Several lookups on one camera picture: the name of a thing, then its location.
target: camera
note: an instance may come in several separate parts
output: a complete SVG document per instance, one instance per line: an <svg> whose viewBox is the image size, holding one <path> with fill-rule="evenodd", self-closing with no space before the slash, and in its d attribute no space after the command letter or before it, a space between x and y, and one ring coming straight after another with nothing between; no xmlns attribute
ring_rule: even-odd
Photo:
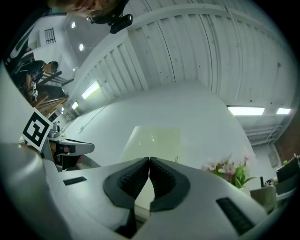
<svg viewBox="0 0 300 240"><path fill-rule="evenodd" d="M130 26L133 21L133 16L131 14L127 14L123 16L121 14L119 17L116 17L112 22L109 22L107 25L111 27L110 33L115 34L122 29Z"/></svg>

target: brick wall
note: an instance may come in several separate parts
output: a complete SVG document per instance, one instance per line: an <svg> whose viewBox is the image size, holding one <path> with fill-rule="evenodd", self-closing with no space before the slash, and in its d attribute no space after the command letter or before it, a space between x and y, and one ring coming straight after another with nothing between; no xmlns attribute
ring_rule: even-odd
<svg viewBox="0 0 300 240"><path fill-rule="evenodd" d="M300 108L285 132L275 142L281 163L290 160L294 153L300 155Z"/></svg>

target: white ceiling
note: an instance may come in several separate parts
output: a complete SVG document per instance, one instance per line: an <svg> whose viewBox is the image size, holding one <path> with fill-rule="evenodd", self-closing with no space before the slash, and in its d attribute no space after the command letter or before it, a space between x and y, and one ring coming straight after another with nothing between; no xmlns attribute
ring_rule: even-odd
<svg viewBox="0 0 300 240"><path fill-rule="evenodd" d="M76 23L76 27L72 29L73 22ZM70 16L65 31L80 67L95 46L109 34L109 26L90 24L85 18ZM84 45L84 51L79 50L80 44Z"/></svg>
<svg viewBox="0 0 300 240"><path fill-rule="evenodd" d="M130 92L197 79L226 105L265 107L263 116L238 120L253 145L274 140L290 120L276 110L299 102L299 69L286 40L248 1L193 2L130 0L132 26L91 43L66 86L70 101L86 112ZM94 81L100 90L83 100Z"/></svg>

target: fluorescent light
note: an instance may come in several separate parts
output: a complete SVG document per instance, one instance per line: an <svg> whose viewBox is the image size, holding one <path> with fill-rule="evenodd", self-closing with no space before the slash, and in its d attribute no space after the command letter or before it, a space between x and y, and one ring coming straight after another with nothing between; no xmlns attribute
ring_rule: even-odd
<svg viewBox="0 0 300 240"><path fill-rule="evenodd" d="M89 95L91 95L94 91L100 88L97 81L95 81L88 89L82 94L83 99L86 99Z"/></svg>
<svg viewBox="0 0 300 240"><path fill-rule="evenodd" d="M72 108L75 109L76 107L78 107L78 103L74 102L73 105L72 105Z"/></svg>
<svg viewBox="0 0 300 240"><path fill-rule="evenodd" d="M290 113L290 109L288 108L278 108L278 111L276 114L289 114Z"/></svg>
<svg viewBox="0 0 300 240"><path fill-rule="evenodd" d="M262 115L263 107L228 107L234 116Z"/></svg>
<svg viewBox="0 0 300 240"><path fill-rule="evenodd" d="M80 45L79 45L79 50L80 50L80 51L83 51L83 50L84 50L83 44L80 44Z"/></svg>

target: window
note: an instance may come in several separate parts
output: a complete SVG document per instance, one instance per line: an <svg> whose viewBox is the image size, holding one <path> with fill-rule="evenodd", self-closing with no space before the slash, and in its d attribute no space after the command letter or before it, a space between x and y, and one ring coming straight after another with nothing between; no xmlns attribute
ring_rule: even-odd
<svg viewBox="0 0 300 240"><path fill-rule="evenodd" d="M72 105L72 108L75 109L76 107L78 107L78 103L74 102L73 105Z"/></svg>
<svg viewBox="0 0 300 240"><path fill-rule="evenodd" d="M82 94L83 99L86 99L89 95L91 95L94 91L100 88L97 81L95 81L88 89Z"/></svg>
<svg viewBox="0 0 300 240"><path fill-rule="evenodd" d="M255 116L262 115L263 107L228 107L234 116Z"/></svg>
<svg viewBox="0 0 300 240"><path fill-rule="evenodd" d="M46 43L56 43L53 28L45 30Z"/></svg>
<svg viewBox="0 0 300 240"><path fill-rule="evenodd" d="M50 122L53 122L56 118L57 118L57 114L56 114L56 113L53 113L53 114L50 116L49 121L50 121Z"/></svg>
<svg viewBox="0 0 300 240"><path fill-rule="evenodd" d="M276 114L289 114L290 113L290 109L288 108L278 108L278 111Z"/></svg>

